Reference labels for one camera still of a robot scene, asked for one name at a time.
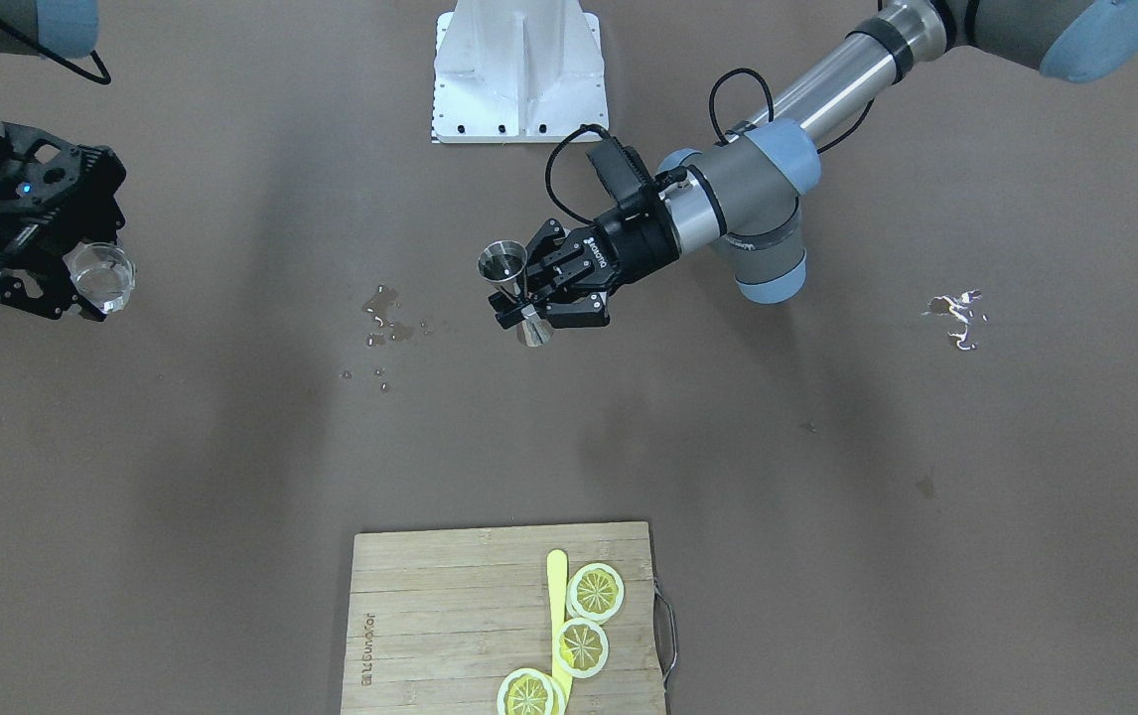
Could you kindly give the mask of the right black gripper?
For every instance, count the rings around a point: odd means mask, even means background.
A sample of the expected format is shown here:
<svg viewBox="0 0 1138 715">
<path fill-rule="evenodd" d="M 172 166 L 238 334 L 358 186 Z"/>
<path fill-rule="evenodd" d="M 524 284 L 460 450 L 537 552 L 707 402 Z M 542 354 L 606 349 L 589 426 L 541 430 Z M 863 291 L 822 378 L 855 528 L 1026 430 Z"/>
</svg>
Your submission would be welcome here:
<svg viewBox="0 0 1138 715">
<path fill-rule="evenodd" d="M 38 128 L 0 130 L 0 304 L 59 320 L 79 304 L 64 258 L 79 244 L 82 297 L 102 314 L 127 305 L 125 227 L 115 198 L 127 169 L 109 146 Z"/>
</svg>

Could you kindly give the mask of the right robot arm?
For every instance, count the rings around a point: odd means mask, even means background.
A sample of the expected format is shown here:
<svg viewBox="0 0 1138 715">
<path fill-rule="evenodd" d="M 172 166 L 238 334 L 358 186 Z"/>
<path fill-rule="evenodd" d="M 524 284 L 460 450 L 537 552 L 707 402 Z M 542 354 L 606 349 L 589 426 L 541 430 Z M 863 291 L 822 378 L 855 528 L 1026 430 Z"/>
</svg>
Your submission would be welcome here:
<svg viewBox="0 0 1138 715">
<path fill-rule="evenodd" d="M 107 85 L 94 1 L 0 1 L 0 56 Z M 0 118 L 0 305 L 101 322 L 127 307 L 137 266 L 119 243 L 127 169 L 105 145 Z"/>
</svg>

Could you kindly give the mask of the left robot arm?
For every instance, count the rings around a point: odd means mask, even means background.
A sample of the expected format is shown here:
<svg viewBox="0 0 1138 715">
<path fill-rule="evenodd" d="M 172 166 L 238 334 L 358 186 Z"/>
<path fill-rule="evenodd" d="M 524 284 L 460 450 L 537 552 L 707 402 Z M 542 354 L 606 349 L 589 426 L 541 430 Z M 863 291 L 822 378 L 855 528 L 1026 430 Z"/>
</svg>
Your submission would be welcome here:
<svg viewBox="0 0 1138 715">
<path fill-rule="evenodd" d="M 887 87 L 960 46 L 1082 84 L 1137 54 L 1138 1 L 884 1 L 754 117 L 719 131 L 709 149 L 673 151 L 655 172 L 605 128 L 579 128 L 597 135 L 589 162 L 613 207 L 483 250 L 498 324 L 518 327 L 528 346 L 554 329 L 604 327 L 622 286 L 706 245 L 728 258 L 748 299 L 794 297 L 806 276 L 800 202 L 820 180 L 820 154 Z"/>
</svg>

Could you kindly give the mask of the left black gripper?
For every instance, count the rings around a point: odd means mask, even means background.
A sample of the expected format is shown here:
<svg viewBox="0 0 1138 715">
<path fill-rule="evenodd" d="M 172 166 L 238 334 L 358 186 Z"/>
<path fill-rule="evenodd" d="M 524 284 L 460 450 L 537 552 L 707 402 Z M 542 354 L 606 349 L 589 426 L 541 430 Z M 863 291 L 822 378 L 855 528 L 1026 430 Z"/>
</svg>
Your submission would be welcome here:
<svg viewBox="0 0 1138 715">
<path fill-rule="evenodd" d="M 517 299 L 492 294 L 494 317 L 502 329 L 545 321 L 552 329 L 601 329 L 611 322 L 604 290 L 638 282 L 681 256 L 673 220 L 665 208 L 632 217 L 607 209 L 591 225 L 570 229 L 549 217 L 527 244 L 525 288 L 541 289 Z M 582 277 L 582 252 L 593 266 Z M 551 291 L 550 289 L 568 289 Z"/>
</svg>

